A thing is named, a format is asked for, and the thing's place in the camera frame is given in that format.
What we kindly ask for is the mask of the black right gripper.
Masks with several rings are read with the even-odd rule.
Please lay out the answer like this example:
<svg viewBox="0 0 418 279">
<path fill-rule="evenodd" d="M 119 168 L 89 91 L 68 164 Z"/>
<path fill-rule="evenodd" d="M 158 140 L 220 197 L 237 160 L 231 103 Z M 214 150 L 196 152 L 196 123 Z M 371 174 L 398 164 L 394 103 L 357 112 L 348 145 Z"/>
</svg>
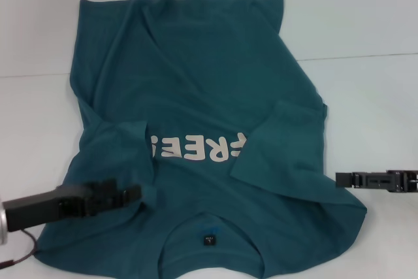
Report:
<svg viewBox="0 0 418 279">
<path fill-rule="evenodd" d="M 336 187 L 383 189 L 390 193 L 418 193 L 418 171 L 337 172 Z"/>
</svg>

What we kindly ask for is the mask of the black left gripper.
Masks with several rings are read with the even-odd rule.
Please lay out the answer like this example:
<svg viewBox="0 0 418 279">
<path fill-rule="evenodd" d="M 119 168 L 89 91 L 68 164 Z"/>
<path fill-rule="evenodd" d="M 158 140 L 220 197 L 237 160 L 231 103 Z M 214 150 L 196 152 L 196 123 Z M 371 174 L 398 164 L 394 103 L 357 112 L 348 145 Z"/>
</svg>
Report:
<svg viewBox="0 0 418 279">
<path fill-rule="evenodd" d="M 118 189 L 116 179 L 58 186 L 49 192 L 7 201 L 7 231 L 20 231 L 67 218 L 96 216 L 102 212 L 126 207 L 141 197 L 140 185 Z"/>
</svg>

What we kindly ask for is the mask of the teal t-shirt with FREE print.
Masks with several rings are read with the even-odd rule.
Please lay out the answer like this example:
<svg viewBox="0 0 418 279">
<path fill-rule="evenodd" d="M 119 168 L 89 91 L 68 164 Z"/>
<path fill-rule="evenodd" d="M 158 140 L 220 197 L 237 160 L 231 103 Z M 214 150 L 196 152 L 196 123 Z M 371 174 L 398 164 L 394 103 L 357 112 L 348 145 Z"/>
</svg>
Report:
<svg viewBox="0 0 418 279">
<path fill-rule="evenodd" d="M 279 37 L 283 0 L 81 0 L 70 73 L 84 130 L 64 184 L 140 200 L 45 226 L 36 258 L 115 279 L 304 271 L 367 210 L 324 173 L 327 106 Z"/>
</svg>

